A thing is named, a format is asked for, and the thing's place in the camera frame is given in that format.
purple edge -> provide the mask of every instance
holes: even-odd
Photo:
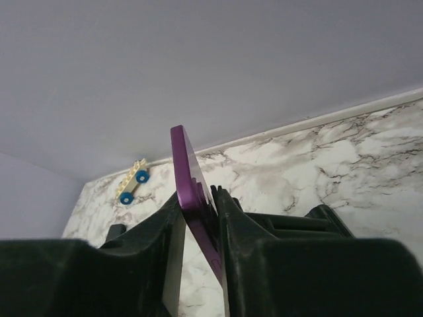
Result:
[[[214,248],[212,240],[201,221],[201,212],[205,213],[206,211],[202,210],[202,204],[199,201],[192,179],[196,178],[200,181],[203,188],[207,191],[204,196],[209,199],[212,198],[208,193],[208,187],[202,176],[200,165],[182,125],[171,129],[171,143],[176,192],[182,208],[182,214],[217,280],[221,283],[221,256]]]

wooden toy car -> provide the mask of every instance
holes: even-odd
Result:
[[[146,183],[150,178],[146,165],[147,161],[145,158],[137,160],[126,173],[125,178],[119,183],[119,187],[116,190],[116,199],[119,199],[124,205],[129,205],[134,200],[132,193],[137,185]]]

blue wheel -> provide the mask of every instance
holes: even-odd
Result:
[[[129,205],[133,200],[134,197],[130,192],[124,192],[120,194],[120,202],[124,205]]]
[[[150,175],[148,175],[146,170],[139,170],[135,175],[135,178],[139,183],[146,183],[150,178]]]

gray wall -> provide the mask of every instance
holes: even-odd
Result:
[[[423,86],[421,0],[0,1],[0,151],[80,180]]]
[[[61,237],[82,187],[0,153],[0,239]]]

white marble table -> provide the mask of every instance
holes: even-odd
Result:
[[[304,216],[325,203],[357,237],[400,240],[423,264],[422,101],[199,161],[207,183],[227,188],[246,212]],[[172,164],[150,173],[129,206],[114,200],[122,174],[87,183],[63,237],[100,246],[110,225],[131,228],[150,216],[175,191]],[[221,287],[189,230],[181,284],[180,316],[224,316]]]

